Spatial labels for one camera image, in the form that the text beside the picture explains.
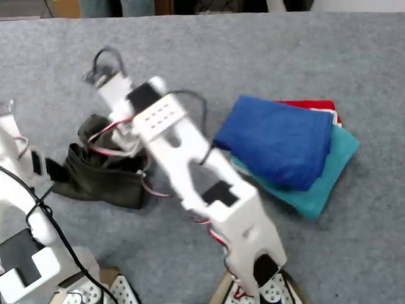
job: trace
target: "teal towel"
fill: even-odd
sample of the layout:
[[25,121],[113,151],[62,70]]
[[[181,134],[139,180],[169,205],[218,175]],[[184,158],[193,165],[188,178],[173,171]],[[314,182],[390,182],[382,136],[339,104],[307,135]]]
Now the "teal towel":
[[[265,190],[292,205],[304,217],[317,219],[328,200],[333,185],[360,145],[350,132],[335,125],[332,128],[331,143],[322,175],[315,180],[308,191],[287,189],[285,186],[278,186],[260,176],[252,175],[252,177]],[[247,167],[236,157],[231,156],[231,161],[241,172],[248,172]]]

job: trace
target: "perforated plate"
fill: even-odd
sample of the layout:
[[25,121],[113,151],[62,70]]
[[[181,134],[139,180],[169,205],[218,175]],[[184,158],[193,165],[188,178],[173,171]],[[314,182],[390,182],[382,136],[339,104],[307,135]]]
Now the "perforated plate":
[[[289,285],[291,293],[296,301],[296,304],[302,304],[302,301],[299,299],[296,292],[292,289],[292,286]],[[248,296],[243,296],[241,299],[237,300],[234,298],[235,292],[238,286],[236,283],[232,283],[232,287],[227,296],[227,299],[224,301],[224,304],[259,304],[254,301],[253,298]],[[268,303],[276,304],[292,304],[291,296],[288,289],[285,287],[284,279],[281,274],[277,274],[273,279],[269,280],[262,288],[260,288],[260,293],[263,298]]]
[[75,289],[68,294],[63,304],[98,304],[101,299],[101,291],[90,281],[83,284],[80,289]]
[[118,300],[118,304],[139,304],[131,286],[123,275],[116,277],[110,290]]

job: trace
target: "gray carpet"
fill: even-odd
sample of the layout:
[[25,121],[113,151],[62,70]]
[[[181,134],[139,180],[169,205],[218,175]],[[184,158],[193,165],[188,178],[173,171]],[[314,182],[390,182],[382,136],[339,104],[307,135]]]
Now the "gray carpet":
[[[106,44],[121,50],[136,83],[160,75],[171,89],[203,93],[211,136],[240,93],[333,98],[361,148],[321,219],[308,222],[268,198],[265,208],[283,239],[287,269],[313,303],[404,303],[405,15],[3,22],[0,42],[0,97],[19,102],[22,132],[60,161],[86,117],[107,113],[81,82]],[[199,105],[184,103],[197,120]],[[160,171],[153,186],[168,189]],[[55,194],[47,202],[70,241],[88,246],[101,264],[121,267],[145,304],[206,303],[224,271],[221,248],[177,199],[151,198],[141,211]],[[23,217],[9,212],[2,235],[22,227]]]

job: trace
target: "folded towel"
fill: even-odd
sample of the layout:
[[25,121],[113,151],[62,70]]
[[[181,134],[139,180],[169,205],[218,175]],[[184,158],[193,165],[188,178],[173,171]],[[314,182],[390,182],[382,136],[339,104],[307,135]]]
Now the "folded towel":
[[317,99],[317,100],[275,100],[276,103],[283,103],[289,106],[297,106],[298,108],[329,111],[333,115],[333,124],[342,126],[342,119],[336,112],[336,106],[333,100]]
[[306,191],[323,171],[332,118],[327,112],[240,96],[213,142],[256,175]]
[[[323,210],[330,191],[339,178],[340,173],[358,148],[359,141],[352,134],[343,128],[333,126],[332,145],[330,153],[327,156],[323,173],[321,177],[317,178],[311,188],[305,192],[280,187],[258,175],[253,175],[252,177],[266,191],[293,206],[304,217],[316,219]],[[247,166],[236,157],[231,156],[231,161],[238,170],[249,174]]]

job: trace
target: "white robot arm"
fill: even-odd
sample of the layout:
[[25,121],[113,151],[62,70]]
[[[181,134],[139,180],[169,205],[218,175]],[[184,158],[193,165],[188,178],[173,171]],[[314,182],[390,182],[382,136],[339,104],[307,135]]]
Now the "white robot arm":
[[[210,148],[176,96],[167,94],[160,77],[134,87],[125,73],[94,66],[86,80],[111,108],[112,122],[133,117],[119,126],[113,135],[115,142],[131,151],[141,139],[166,172],[183,207],[210,221],[212,234],[227,249],[225,264],[234,279],[259,300],[259,287],[280,270],[287,257],[257,189],[235,172],[219,150]],[[170,144],[169,132],[177,136],[180,146]],[[192,183],[190,162],[201,163],[220,181],[200,195]]]
[[[21,137],[11,111],[0,104],[0,215],[14,206],[23,216],[33,210],[36,200],[30,192],[10,177],[15,175],[24,184],[33,186],[34,170],[30,150],[18,146]],[[34,292],[49,295],[61,282],[80,272],[71,255],[66,251],[56,229],[41,208],[27,218],[29,229],[24,229],[0,244],[0,294],[6,303],[16,303]],[[87,248],[74,251],[82,265],[97,277],[99,267]],[[82,284],[75,281],[66,290]]]

